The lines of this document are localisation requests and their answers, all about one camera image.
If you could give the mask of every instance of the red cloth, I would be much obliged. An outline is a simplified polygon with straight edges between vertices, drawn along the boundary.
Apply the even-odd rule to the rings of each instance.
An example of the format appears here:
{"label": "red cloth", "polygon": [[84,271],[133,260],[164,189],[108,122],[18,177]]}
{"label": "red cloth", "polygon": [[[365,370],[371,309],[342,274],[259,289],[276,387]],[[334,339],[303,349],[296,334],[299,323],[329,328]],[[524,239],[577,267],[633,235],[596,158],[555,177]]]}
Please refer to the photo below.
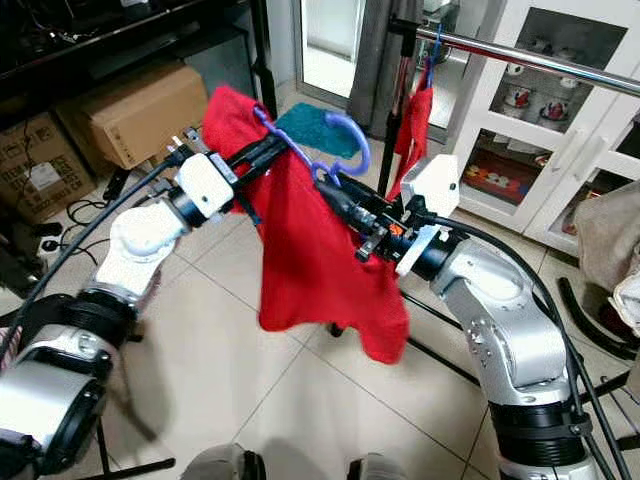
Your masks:
{"label": "red cloth", "polygon": [[402,118],[395,152],[400,154],[400,165],[388,199],[393,199],[400,193],[402,177],[411,170],[418,160],[427,154],[427,132],[429,130],[429,116],[433,102],[433,88],[423,89],[427,82],[428,70],[425,69],[418,91],[409,100],[409,105]]}
{"label": "red cloth", "polygon": [[[204,142],[229,158],[267,130],[253,114],[255,100],[218,88],[204,119]],[[246,195],[262,218],[264,243],[259,321],[281,331],[303,322],[335,322],[360,332],[374,360],[395,363],[408,336],[408,315],[394,264],[354,257],[361,241],[331,211],[306,165],[291,151]]]}

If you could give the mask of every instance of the gray curtain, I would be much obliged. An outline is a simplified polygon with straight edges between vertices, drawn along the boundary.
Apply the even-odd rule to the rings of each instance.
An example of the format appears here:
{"label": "gray curtain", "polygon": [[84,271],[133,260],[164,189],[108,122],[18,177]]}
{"label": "gray curtain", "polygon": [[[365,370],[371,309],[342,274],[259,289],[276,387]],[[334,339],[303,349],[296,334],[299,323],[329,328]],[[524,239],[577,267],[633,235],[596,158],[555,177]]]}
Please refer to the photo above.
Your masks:
{"label": "gray curtain", "polygon": [[[383,138],[391,109],[393,82],[400,61],[402,38],[387,33],[387,21],[398,18],[420,22],[424,0],[367,0],[362,20],[356,75],[347,113],[372,137]],[[413,78],[415,65],[410,68]]]}

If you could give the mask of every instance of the tiled floor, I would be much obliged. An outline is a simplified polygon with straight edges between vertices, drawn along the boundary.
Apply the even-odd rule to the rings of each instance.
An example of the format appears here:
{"label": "tiled floor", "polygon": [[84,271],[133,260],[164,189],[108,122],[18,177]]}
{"label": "tiled floor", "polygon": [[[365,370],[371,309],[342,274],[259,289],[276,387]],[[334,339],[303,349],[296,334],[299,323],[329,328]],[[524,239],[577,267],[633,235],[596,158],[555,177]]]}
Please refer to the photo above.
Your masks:
{"label": "tiled floor", "polygon": [[[309,101],[295,94],[281,109],[300,100]],[[381,144],[372,142],[372,151],[376,162],[366,181],[374,185]],[[561,275],[575,281],[579,295],[584,290],[578,269],[544,246],[465,212],[454,216],[513,246],[554,295]],[[94,237],[107,231],[105,226]],[[110,387],[104,425],[114,467],[171,455],[177,458],[174,469],[148,477],[173,479],[200,451],[235,440],[261,452],[269,478],[278,480],[345,478],[349,461],[369,451],[397,459],[412,479],[498,478],[482,392],[430,357],[408,347],[398,365],[384,366],[367,359],[352,331],[340,339],[315,325],[262,331],[256,323],[261,252],[251,223],[227,216],[182,240],[168,258],[143,314],[145,339],[124,348]],[[100,260],[106,249],[95,253]],[[73,257],[48,292],[73,293],[92,269],[85,255]],[[415,276],[400,283],[446,310]],[[19,304],[6,293],[0,301],[0,313]],[[408,309],[414,336],[471,371],[458,330],[412,305]],[[627,367],[569,328],[594,381]],[[640,422],[640,409],[618,397]],[[605,400],[605,407],[616,433],[630,433],[613,403]],[[636,478],[638,457],[627,456]],[[58,478],[99,470],[94,444],[81,465]]]}

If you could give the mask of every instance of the label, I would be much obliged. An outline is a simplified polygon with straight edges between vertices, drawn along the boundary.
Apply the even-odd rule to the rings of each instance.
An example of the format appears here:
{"label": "label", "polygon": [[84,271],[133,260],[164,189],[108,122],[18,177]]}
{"label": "label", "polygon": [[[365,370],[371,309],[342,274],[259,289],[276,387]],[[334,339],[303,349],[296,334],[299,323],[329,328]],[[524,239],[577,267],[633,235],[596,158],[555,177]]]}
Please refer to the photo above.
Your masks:
{"label": "label", "polygon": [[[27,178],[29,178],[29,171],[27,171],[25,175],[27,175]],[[30,180],[33,186],[36,187],[38,191],[41,191],[60,181],[61,177],[49,162],[44,162],[35,165],[31,169]]]}

